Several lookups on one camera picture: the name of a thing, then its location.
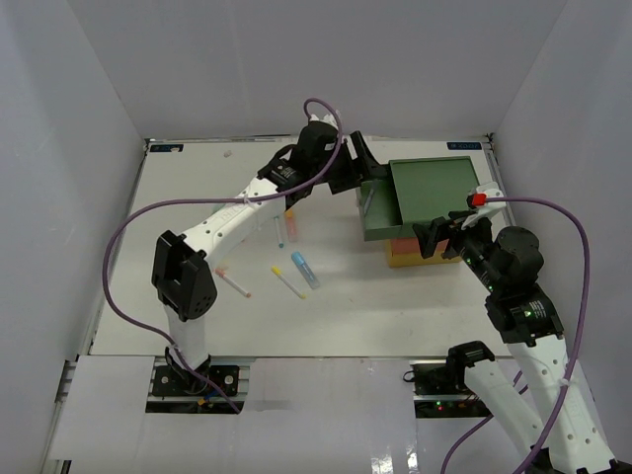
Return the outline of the green top drawer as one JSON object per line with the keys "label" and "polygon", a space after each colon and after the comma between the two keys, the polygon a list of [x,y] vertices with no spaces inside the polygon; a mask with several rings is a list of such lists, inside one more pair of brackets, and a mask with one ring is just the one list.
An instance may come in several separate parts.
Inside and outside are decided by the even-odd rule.
{"label": "green top drawer", "polygon": [[[375,184],[375,194],[367,215],[363,215],[362,205],[372,184]],[[392,181],[363,182],[356,190],[356,198],[365,242],[396,239],[402,235],[403,221]]]}

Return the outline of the purple pen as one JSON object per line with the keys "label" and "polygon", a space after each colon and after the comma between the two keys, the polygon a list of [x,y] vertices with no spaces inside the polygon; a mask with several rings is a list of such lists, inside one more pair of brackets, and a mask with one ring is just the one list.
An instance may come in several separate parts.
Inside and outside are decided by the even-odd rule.
{"label": "purple pen", "polygon": [[374,194],[375,194],[375,184],[372,184],[370,189],[369,189],[369,191],[368,191],[368,193],[367,193],[367,196],[366,196],[366,198],[364,200],[364,203],[362,205],[362,214],[363,215],[367,215],[367,213],[368,213],[368,211],[370,209],[370,206],[371,206]]}

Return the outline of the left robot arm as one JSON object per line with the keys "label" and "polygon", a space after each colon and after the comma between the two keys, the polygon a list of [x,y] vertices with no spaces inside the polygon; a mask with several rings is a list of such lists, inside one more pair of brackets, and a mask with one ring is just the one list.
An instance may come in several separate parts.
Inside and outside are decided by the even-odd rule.
{"label": "left robot arm", "polygon": [[212,273],[220,261],[262,224],[309,197],[314,187],[325,184],[338,194],[389,174],[360,132],[341,138],[334,125],[313,119],[295,143],[273,155],[235,202],[182,234],[166,231],[158,238],[151,282],[168,315],[166,354],[178,386],[197,394],[207,385],[204,316],[217,299]]}

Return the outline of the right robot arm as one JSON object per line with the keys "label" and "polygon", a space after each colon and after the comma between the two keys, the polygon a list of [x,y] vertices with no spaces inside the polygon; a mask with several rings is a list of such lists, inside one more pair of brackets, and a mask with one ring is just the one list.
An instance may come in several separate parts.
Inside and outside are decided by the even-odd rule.
{"label": "right robot arm", "polygon": [[445,258],[459,257],[488,290],[487,315],[517,363],[532,400],[526,402],[500,372],[480,341],[449,349],[446,383],[473,392],[486,405],[526,461],[527,473],[614,473],[622,464],[599,433],[581,390],[567,375],[564,329],[551,299],[539,286],[544,264],[539,241],[517,226],[498,234],[484,217],[468,227],[453,212],[413,229],[421,255],[438,243]]}

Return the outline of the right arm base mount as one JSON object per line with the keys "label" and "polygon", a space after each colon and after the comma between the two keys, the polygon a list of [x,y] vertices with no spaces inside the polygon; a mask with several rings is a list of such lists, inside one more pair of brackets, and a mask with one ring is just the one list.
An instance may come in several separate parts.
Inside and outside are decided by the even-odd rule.
{"label": "right arm base mount", "polygon": [[417,419],[476,418],[484,416],[478,398],[458,388],[443,363],[417,363],[402,375],[412,386]]}

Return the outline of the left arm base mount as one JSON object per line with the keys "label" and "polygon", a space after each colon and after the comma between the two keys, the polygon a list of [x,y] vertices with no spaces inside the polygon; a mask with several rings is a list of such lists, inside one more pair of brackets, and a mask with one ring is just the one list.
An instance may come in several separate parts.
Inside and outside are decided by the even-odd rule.
{"label": "left arm base mount", "polygon": [[200,380],[179,365],[170,349],[165,361],[154,366],[147,411],[156,413],[211,414],[233,413],[226,398],[239,393],[240,367],[213,364],[209,356],[196,372],[211,381]]}

